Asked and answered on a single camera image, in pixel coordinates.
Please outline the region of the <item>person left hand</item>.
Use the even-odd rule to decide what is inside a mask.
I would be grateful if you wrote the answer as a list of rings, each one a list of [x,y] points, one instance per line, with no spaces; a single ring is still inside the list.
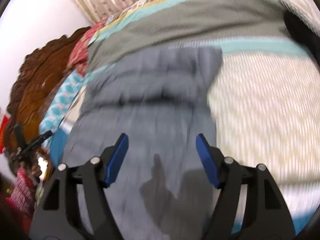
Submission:
[[[33,155],[30,157],[27,162],[20,162],[20,167],[23,170],[23,173],[28,177],[33,177],[37,180],[40,179],[40,175],[42,174],[41,167],[37,160],[37,156]]]

